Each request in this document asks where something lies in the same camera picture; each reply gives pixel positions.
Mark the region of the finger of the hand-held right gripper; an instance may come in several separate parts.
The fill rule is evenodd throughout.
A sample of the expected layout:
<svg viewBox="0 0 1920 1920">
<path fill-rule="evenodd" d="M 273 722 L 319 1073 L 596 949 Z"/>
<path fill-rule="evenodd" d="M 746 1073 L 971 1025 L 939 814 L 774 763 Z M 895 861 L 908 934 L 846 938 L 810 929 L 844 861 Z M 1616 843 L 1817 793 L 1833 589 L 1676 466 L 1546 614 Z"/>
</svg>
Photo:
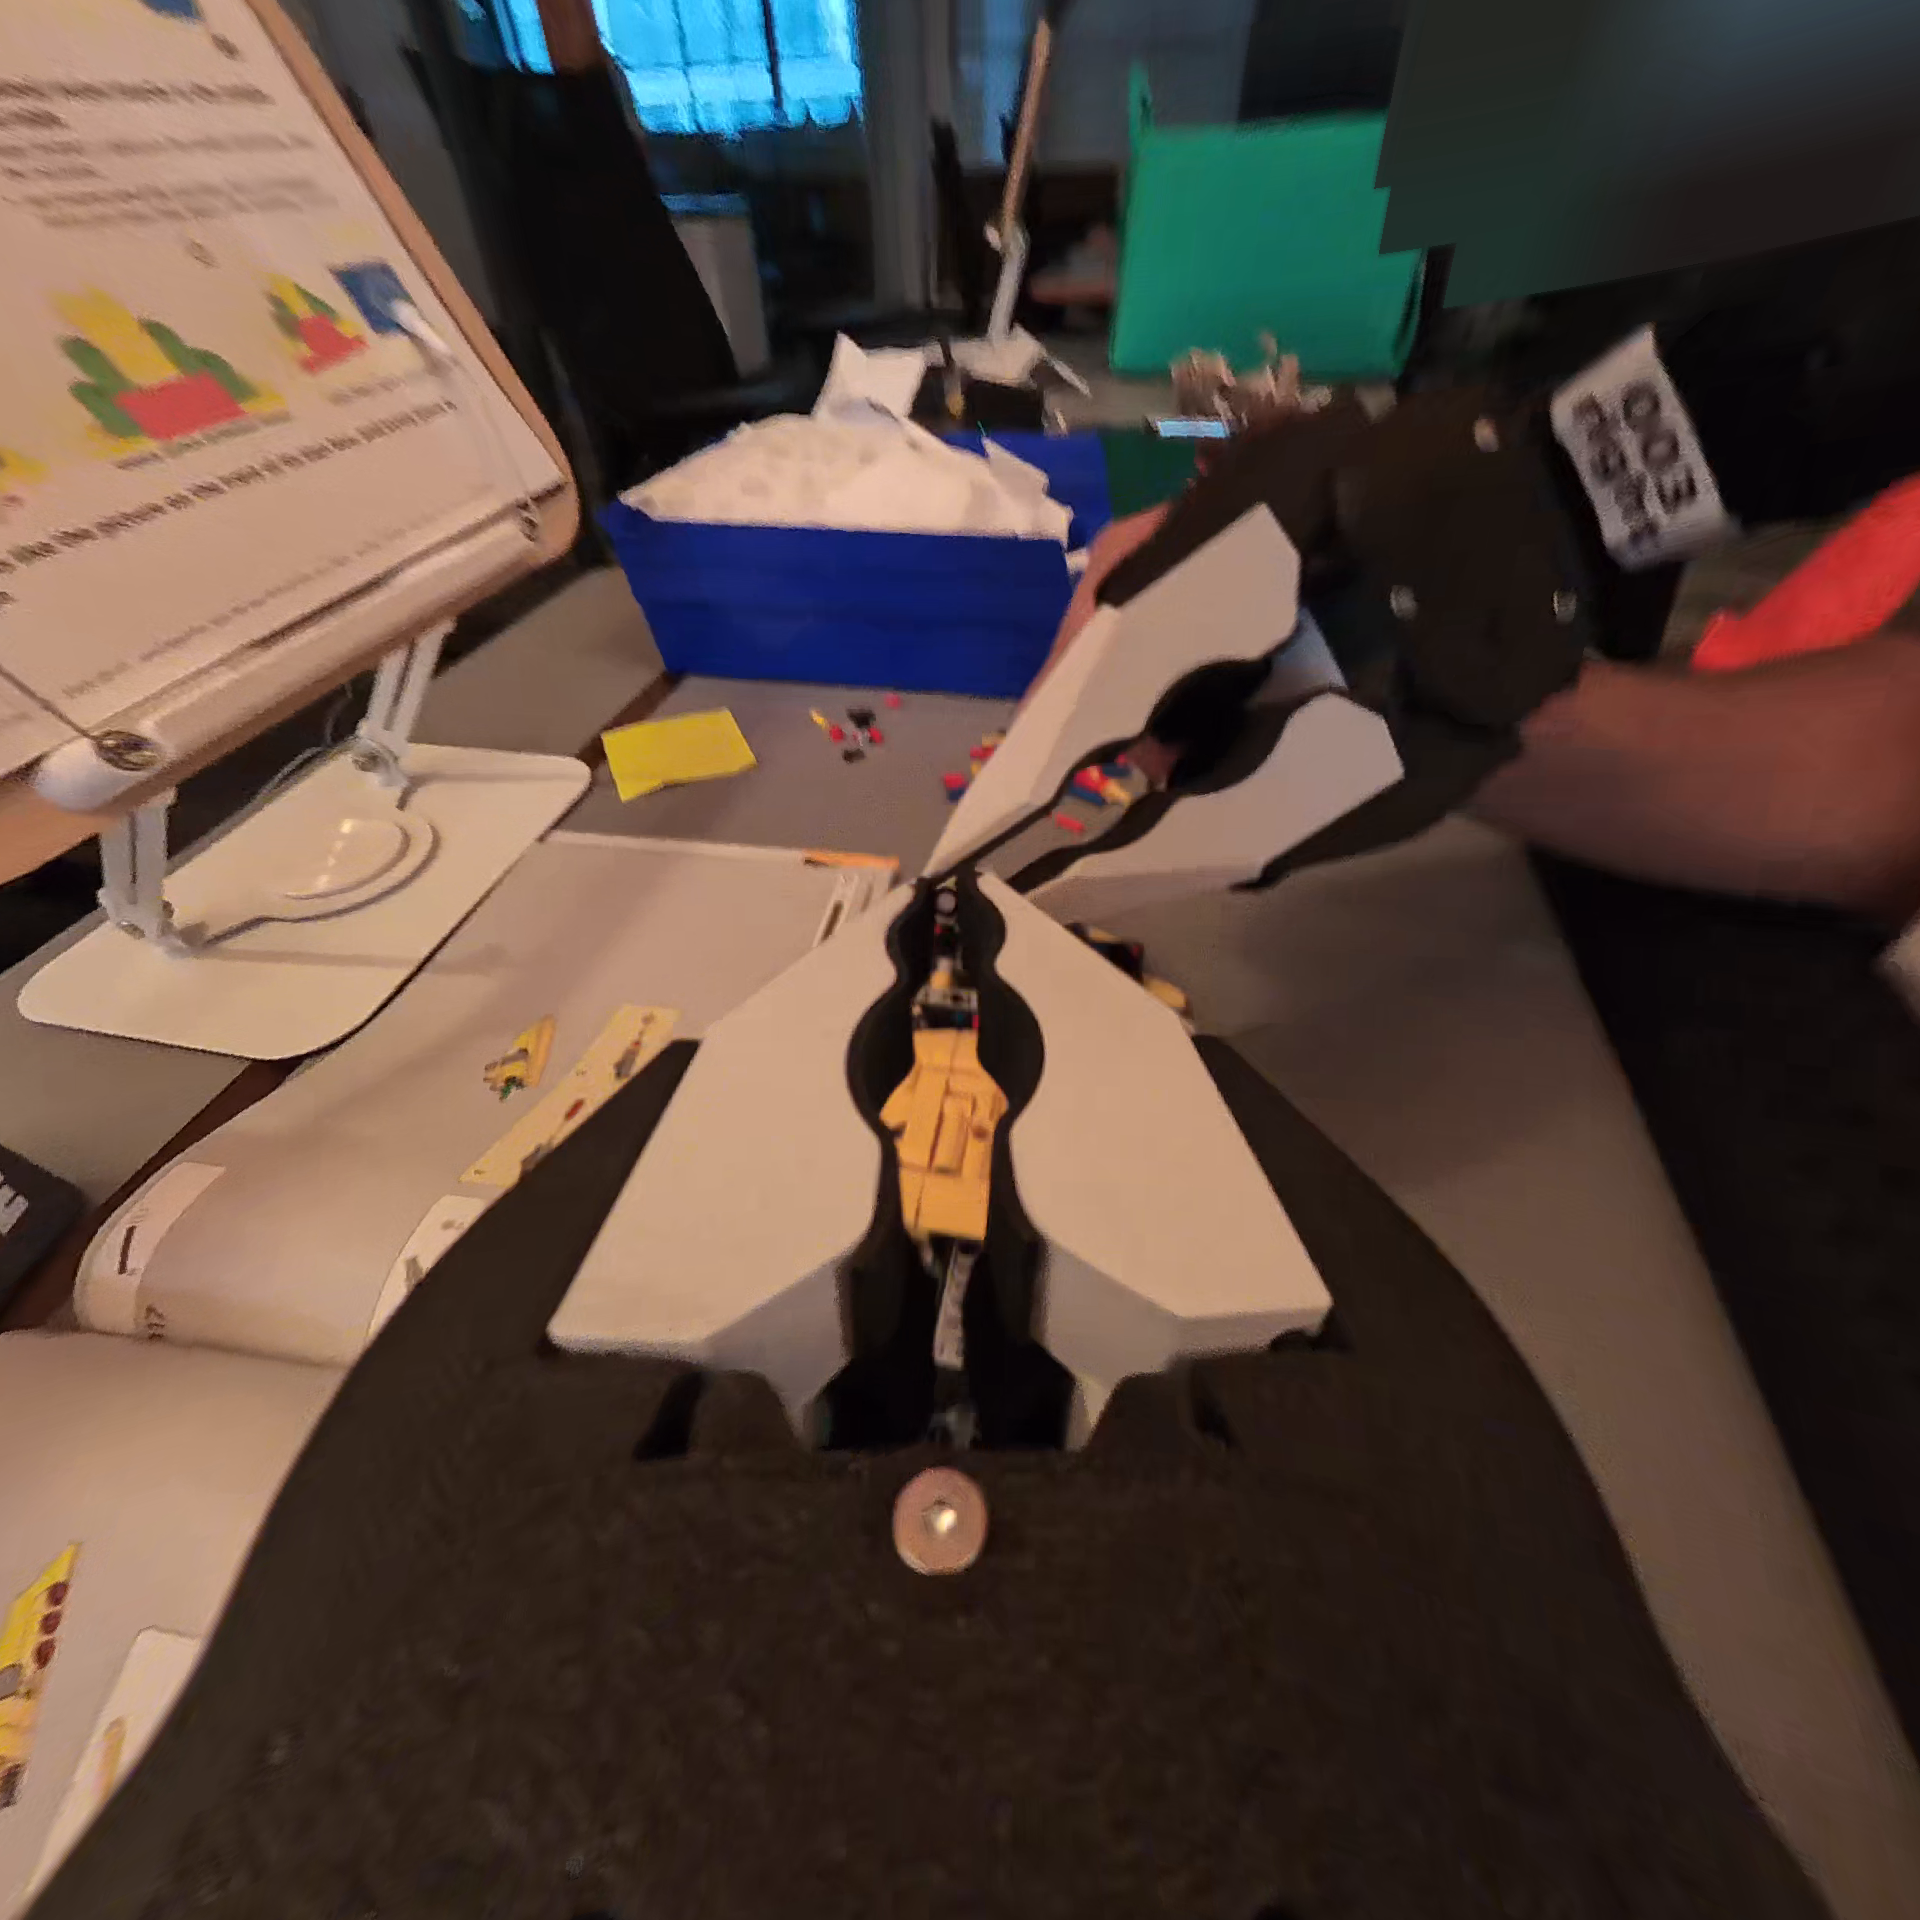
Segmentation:
<svg viewBox="0 0 1920 1920">
<path fill-rule="evenodd" d="M 1073 776 L 1149 731 L 1194 676 L 1250 668 L 1292 640 L 1302 561 L 1281 521 L 1248 507 L 1119 607 L 1098 607 L 1039 676 L 955 802 L 919 877 L 958 873 L 1049 814 Z"/>
<path fill-rule="evenodd" d="M 1051 849 L 1007 887 L 1061 923 L 1250 890 L 1402 775 L 1387 722 L 1345 693 L 1254 706 L 1206 771 L 1148 790 L 1090 849 Z"/>
</svg>

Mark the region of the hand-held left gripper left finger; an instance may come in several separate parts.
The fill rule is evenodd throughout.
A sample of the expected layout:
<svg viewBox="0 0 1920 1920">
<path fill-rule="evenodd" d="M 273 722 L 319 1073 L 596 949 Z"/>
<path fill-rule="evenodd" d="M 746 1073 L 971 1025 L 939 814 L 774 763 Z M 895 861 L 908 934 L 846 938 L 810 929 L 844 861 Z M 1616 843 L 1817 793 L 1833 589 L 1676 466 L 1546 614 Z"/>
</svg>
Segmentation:
<svg viewBox="0 0 1920 1920">
<path fill-rule="evenodd" d="M 883 1187 L 852 1049 L 929 905 L 901 883 L 707 1027 L 546 1325 L 553 1349 L 750 1375 L 818 1426 Z"/>
</svg>

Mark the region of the person's right forearm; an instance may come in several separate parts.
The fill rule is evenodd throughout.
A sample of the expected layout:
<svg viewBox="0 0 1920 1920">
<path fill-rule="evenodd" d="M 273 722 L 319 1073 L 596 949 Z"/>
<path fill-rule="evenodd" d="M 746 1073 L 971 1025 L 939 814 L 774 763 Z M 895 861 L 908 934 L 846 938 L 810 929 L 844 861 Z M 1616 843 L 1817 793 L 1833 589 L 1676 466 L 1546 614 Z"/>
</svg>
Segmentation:
<svg viewBox="0 0 1920 1920">
<path fill-rule="evenodd" d="M 1732 674 L 1589 662 L 1528 719 L 1470 813 L 1621 878 L 1903 924 L 1918 887 L 1915 640 Z"/>
</svg>

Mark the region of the grey desk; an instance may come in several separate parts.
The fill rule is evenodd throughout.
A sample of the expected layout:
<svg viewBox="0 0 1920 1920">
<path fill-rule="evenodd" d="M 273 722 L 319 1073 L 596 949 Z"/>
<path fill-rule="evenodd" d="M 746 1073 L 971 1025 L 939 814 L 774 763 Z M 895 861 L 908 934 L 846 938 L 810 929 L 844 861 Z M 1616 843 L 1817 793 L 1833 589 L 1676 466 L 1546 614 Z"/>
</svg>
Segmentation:
<svg viewBox="0 0 1920 1920">
<path fill-rule="evenodd" d="M 806 759 L 796 686 L 732 684 L 760 771 L 553 835 L 901 852 Z M 1565 1423 L 1654 1621 L 1836 1916 L 1915 1916 L 1915 1760 L 1521 852 L 1471 825 L 1119 917 L 1222 1036 L 1497 1318 Z"/>
</svg>

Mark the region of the person's right hand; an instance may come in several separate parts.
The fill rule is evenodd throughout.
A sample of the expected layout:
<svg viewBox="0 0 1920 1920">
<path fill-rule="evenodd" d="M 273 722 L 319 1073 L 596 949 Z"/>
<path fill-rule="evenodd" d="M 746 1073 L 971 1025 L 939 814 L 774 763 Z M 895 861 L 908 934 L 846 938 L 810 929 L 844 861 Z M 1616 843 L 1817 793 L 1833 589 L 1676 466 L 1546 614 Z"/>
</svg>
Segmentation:
<svg viewBox="0 0 1920 1920">
<path fill-rule="evenodd" d="M 1132 517 L 1115 519 L 1092 541 L 1086 551 L 1086 564 L 1075 578 L 1066 614 L 1039 668 L 1039 678 L 1043 678 L 1060 661 L 1063 661 L 1067 648 L 1092 623 L 1092 617 L 1098 613 L 1098 598 L 1107 577 L 1157 532 L 1167 512 L 1170 505 L 1159 503 Z"/>
</svg>

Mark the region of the yellow brick toy car model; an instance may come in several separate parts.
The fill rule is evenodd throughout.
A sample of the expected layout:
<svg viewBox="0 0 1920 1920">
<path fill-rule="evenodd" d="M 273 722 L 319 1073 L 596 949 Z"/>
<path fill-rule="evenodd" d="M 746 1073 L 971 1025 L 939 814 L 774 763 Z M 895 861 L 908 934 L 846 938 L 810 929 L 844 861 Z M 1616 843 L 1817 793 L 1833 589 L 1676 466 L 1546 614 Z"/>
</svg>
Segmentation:
<svg viewBox="0 0 1920 1920">
<path fill-rule="evenodd" d="M 882 1433 L 952 1451 L 1067 1446 L 1075 1384 L 1039 1332 L 1043 1252 L 1007 1144 L 1014 1102 L 981 1061 L 981 986 L 963 930 L 929 924 L 908 1004 L 909 1059 L 877 1108 L 897 1236 L 872 1275 Z"/>
</svg>

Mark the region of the blue plastic bin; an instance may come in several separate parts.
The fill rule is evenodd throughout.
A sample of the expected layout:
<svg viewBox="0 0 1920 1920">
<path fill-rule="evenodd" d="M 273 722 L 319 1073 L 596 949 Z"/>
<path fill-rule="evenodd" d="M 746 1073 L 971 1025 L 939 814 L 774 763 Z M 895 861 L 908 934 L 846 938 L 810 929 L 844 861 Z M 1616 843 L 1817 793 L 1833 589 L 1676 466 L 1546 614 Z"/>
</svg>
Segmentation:
<svg viewBox="0 0 1920 1920">
<path fill-rule="evenodd" d="M 1012 700 L 1075 591 L 1046 538 L 598 522 L 679 678 Z"/>
</svg>

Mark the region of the pile of small coloured pins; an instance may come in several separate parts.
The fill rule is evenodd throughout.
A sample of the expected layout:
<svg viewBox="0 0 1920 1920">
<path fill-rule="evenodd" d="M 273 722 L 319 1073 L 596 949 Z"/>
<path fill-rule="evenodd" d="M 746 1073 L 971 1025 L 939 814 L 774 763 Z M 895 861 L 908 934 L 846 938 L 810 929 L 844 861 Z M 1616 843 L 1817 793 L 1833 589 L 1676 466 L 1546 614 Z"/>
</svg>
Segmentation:
<svg viewBox="0 0 1920 1920">
<path fill-rule="evenodd" d="M 1003 755 L 1014 711 L 960 694 L 830 688 L 807 697 L 807 726 L 837 771 L 828 794 L 850 794 L 862 825 L 897 827 L 917 862 Z M 1127 760 L 1093 760 L 1039 804 L 1039 833 L 1092 838 L 1144 794 Z"/>
</svg>

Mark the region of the building instruction booklet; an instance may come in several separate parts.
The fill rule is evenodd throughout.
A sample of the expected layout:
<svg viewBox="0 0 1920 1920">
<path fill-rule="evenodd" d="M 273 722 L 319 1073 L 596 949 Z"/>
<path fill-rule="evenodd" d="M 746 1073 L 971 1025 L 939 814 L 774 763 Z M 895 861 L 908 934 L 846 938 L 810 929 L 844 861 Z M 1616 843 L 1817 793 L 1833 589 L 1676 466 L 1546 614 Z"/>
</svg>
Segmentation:
<svg viewBox="0 0 1920 1920">
<path fill-rule="evenodd" d="M 116 1212 L 79 1330 L 4 1337 L 4 1916 L 137 1764 L 297 1449 L 411 1287 L 529 1155 L 897 873 L 547 836 L 374 1020 Z"/>
</svg>

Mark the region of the red plastic item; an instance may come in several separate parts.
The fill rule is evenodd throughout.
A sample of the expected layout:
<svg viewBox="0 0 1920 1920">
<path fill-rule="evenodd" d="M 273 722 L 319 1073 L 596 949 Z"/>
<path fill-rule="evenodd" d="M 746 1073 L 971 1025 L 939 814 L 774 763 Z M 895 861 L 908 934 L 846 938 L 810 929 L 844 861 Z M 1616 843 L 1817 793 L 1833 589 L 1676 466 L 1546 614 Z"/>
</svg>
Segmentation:
<svg viewBox="0 0 1920 1920">
<path fill-rule="evenodd" d="M 1713 614 L 1691 674 L 1805 661 L 1883 633 L 1918 593 L 1918 477 L 1878 492 L 1759 603 Z"/>
</svg>

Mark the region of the yellow paper scrap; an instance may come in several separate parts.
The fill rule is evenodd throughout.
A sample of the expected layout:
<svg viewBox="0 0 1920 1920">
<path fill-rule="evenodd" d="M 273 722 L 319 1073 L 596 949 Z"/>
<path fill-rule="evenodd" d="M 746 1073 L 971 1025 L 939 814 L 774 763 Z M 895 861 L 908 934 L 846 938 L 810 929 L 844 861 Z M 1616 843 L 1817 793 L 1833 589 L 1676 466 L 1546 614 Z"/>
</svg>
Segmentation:
<svg viewBox="0 0 1920 1920">
<path fill-rule="evenodd" d="M 755 753 L 737 719 L 707 709 L 629 722 L 598 736 L 612 788 L 622 804 L 721 783 L 755 771 Z"/>
</svg>

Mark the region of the instruction sheet on stand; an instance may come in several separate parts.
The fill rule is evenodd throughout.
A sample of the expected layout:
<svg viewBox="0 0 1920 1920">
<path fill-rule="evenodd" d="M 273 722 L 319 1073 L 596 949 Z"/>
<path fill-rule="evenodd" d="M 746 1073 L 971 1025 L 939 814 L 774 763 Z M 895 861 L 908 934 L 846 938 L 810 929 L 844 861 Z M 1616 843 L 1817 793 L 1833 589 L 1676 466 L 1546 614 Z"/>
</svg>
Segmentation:
<svg viewBox="0 0 1920 1920">
<path fill-rule="evenodd" d="M 372 1020 L 589 783 L 573 757 L 416 740 L 448 633 L 388 651 L 347 740 L 185 861 L 171 788 L 120 804 L 102 924 L 25 978 L 17 1015 L 256 1063 Z"/>
</svg>

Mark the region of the black monitor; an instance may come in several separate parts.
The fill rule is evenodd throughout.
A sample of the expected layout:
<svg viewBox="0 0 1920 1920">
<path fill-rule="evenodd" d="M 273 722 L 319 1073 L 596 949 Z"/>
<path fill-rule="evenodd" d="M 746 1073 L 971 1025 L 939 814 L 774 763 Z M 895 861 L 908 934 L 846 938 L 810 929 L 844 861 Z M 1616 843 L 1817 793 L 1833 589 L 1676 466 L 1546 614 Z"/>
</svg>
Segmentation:
<svg viewBox="0 0 1920 1920">
<path fill-rule="evenodd" d="M 456 65 L 479 178 L 608 491 L 678 458 L 737 362 L 606 65 Z"/>
</svg>

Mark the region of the large paned window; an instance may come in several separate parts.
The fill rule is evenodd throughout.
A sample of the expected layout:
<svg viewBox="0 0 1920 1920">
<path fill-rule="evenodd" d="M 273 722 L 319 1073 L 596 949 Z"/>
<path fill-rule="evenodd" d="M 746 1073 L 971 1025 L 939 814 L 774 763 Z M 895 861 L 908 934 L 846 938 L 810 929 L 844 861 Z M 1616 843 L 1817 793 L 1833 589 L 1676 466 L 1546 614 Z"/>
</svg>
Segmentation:
<svg viewBox="0 0 1920 1920">
<path fill-rule="evenodd" d="M 852 2 L 596 2 L 646 132 L 842 128 L 864 109 Z"/>
</svg>

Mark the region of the wooden board with printed sheet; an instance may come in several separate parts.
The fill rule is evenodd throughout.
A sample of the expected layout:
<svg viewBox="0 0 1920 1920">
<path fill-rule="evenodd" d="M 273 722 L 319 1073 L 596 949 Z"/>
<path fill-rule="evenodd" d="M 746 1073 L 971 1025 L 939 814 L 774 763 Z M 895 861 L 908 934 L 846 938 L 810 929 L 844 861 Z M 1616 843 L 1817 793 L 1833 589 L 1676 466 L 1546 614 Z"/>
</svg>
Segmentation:
<svg viewBox="0 0 1920 1920">
<path fill-rule="evenodd" d="M 4 883 L 565 555 L 581 503 L 277 4 L 4 4 Z"/>
</svg>

